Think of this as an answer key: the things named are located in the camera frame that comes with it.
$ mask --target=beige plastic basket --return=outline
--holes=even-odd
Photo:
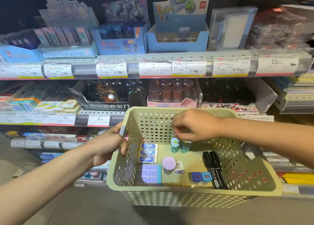
[[[132,107],[127,110],[120,134],[125,135],[128,131],[129,148],[125,157],[118,151],[113,153],[107,176],[107,183],[111,189],[121,191],[134,205],[149,206],[230,208],[255,196],[282,194],[283,186],[267,161],[260,157],[248,159],[237,140],[224,138],[194,142],[192,147],[217,152],[228,190],[136,186],[135,176],[140,145],[143,142],[170,143],[173,137],[171,126],[173,116],[184,110],[150,107]],[[220,117],[239,117],[231,109],[204,108],[202,110]],[[161,164],[160,148],[158,155],[158,164]]]

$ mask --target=black marker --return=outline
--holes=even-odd
[[[218,174],[218,181],[219,181],[219,184],[220,184],[221,188],[222,188],[223,190],[227,190],[228,188],[227,188],[227,186],[226,186],[224,177],[222,176],[221,167],[220,167],[220,161],[219,161],[219,158],[218,158],[217,153],[214,152],[214,151],[211,151],[211,152],[209,153],[209,155],[210,155],[210,158],[211,158],[211,160],[212,160],[214,169],[215,169],[215,171],[216,171],[217,174]]]
[[[221,186],[219,185],[218,182],[218,176],[215,173],[214,166],[210,160],[210,156],[208,152],[203,152],[203,161],[204,165],[207,168],[207,171],[212,175],[213,177],[213,185],[215,189],[221,189]]]

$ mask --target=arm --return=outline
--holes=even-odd
[[[220,118],[200,109],[177,114],[172,124],[176,137],[181,140],[224,137],[250,142],[314,169],[312,126]],[[186,128],[191,133],[184,133]]]
[[[87,143],[64,153],[37,169],[0,187],[1,224],[23,224],[93,166],[105,163],[111,152],[128,142],[119,132],[121,124]]]

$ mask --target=hand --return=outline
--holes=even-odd
[[[204,110],[189,109],[174,116],[172,127],[180,140],[205,140],[219,137],[222,120]]]
[[[121,155],[125,156],[129,144],[119,134],[121,126],[122,122],[85,144],[89,149],[93,150],[94,166],[102,165],[106,161],[111,160],[113,151],[118,147],[121,148]]]

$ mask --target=perforated basket wall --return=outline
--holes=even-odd
[[[279,196],[283,187],[271,165],[259,158],[248,159],[236,140],[215,138],[194,142],[204,150],[215,150],[221,161],[228,190],[136,186],[139,147],[143,142],[170,142],[173,116],[182,108],[132,107],[124,117],[129,133],[125,157],[113,153],[107,176],[108,186],[121,191],[134,205],[233,207],[254,196]],[[239,117],[231,109],[204,108],[221,117]]]

